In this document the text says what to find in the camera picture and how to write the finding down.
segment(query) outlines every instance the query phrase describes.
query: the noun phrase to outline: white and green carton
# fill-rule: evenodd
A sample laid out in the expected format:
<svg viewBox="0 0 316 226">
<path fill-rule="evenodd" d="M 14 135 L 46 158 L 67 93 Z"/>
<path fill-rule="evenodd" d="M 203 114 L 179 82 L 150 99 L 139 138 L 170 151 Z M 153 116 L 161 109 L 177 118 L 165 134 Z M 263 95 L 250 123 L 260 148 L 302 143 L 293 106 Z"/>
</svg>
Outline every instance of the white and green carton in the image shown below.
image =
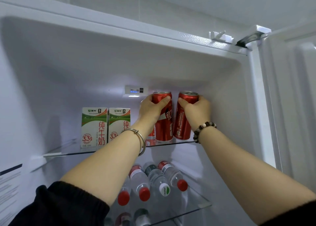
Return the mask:
<svg viewBox="0 0 316 226">
<path fill-rule="evenodd" d="M 107 144 L 107 108 L 82 108 L 81 148 Z"/>
<path fill-rule="evenodd" d="M 115 139 L 121 132 L 131 125 L 130 108 L 109 108 L 108 142 Z"/>
</svg>

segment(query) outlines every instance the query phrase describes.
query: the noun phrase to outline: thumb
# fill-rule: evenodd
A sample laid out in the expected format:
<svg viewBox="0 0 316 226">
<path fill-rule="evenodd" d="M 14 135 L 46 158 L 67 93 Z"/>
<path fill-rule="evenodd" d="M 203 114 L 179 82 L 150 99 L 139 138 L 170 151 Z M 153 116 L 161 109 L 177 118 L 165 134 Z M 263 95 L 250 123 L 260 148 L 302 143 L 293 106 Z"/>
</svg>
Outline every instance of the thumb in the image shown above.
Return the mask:
<svg viewBox="0 0 316 226">
<path fill-rule="evenodd" d="M 159 106 L 160 110 L 162 110 L 170 101 L 171 97 L 167 96 L 162 99 L 157 105 Z"/>
<path fill-rule="evenodd" d="M 188 102 L 185 101 L 183 98 L 178 98 L 178 102 L 182 108 L 185 108 L 185 106 L 188 104 Z"/>
</svg>

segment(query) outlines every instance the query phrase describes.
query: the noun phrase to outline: hand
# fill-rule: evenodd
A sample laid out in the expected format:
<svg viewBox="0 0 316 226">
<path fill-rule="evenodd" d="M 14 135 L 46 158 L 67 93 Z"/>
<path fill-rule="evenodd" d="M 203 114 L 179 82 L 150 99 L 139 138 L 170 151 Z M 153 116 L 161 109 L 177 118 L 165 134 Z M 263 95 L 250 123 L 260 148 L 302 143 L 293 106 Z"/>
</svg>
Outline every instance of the hand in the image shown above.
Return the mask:
<svg viewBox="0 0 316 226">
<path fill-rule="evenodd" d="M 191 125 L 192 131 L 211 120 L 211 103 L 203 96 L 200 95 L 195 104 L 190 104 L 182 98 L 179 98 L 178 102 L 184 108 L 185 116 Z"/>
<path fill-rule="evenodd" d="M 154 125 L 160 116 L 161 110 L 168 104 L 171 98 L 170 96 L 167 96 L 157 104 L 154 104 L 152 99 L 152 94 L 147 96 L 141 102 L 139 109 L 139 120 L 148 123 L 151 130 L 154 128 Z"/>
</svg>

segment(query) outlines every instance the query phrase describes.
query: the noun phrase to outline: black sleeve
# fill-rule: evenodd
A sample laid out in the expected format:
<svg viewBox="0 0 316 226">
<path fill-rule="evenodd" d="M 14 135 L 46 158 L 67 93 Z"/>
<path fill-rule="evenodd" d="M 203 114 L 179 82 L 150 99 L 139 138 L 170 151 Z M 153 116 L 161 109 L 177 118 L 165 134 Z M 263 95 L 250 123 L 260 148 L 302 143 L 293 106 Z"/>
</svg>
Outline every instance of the black sleeve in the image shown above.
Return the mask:
<svg viewBox="0 0 316 226">
<path fill-rule="evenodd" d="M 298 208 L 281 214 L 261 226 L 273 225 L 316 225 L 316 201 L 311 201 Z"/>
<path fill-rule="evenodd" d="M 9 226 L 104 225 L 109 206 L 90 193 L 65 182 L 36 189 L 32 204 L 15 216 Z"/>
</svg>

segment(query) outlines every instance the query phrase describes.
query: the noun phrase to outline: refrigerator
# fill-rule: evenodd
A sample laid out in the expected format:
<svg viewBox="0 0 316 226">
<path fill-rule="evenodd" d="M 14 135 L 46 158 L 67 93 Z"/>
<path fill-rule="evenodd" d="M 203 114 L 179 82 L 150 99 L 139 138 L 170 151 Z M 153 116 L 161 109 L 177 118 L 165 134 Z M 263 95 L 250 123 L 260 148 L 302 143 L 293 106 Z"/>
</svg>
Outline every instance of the refrigerator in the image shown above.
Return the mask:
<svg viewBox="0 0 316 226">
<path fill-rule="evenodd" d="M 124 97 L 125 86 L 171 91 L 174 107 L 180 91 L 198 92 L 221 132 L 316 192 L 315 33 L 310 19 L 225 42 L 53 0 L 0 0 L 0 225 L 95 151 L 80 148 L 82 107 L 130 108 L 135 122 L 144 98 Z M 136 160 L 169 160 L 189 184 L 140 205 L 152 225 L 254 225 L 192 136 Z"/>
</svg>

